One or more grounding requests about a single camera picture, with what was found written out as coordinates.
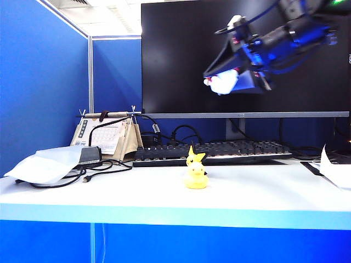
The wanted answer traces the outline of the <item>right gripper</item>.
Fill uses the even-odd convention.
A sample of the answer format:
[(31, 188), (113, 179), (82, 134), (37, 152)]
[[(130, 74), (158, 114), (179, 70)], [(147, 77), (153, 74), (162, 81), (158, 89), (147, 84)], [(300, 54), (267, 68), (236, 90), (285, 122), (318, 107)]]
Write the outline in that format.
[(203, 73), (203, 77), (212, 77), (239, 68), (247, 71), (238, 76), (233, 93), (263, 94), (272, 91), (267, 80), (254, 70), (272, 72), (279, 63), (287, 62), (321, 44), (336, 44), (336, 31), (336, 27), (325, 22), (288, 22), (243, 45), (228, 38), (219, 55)]

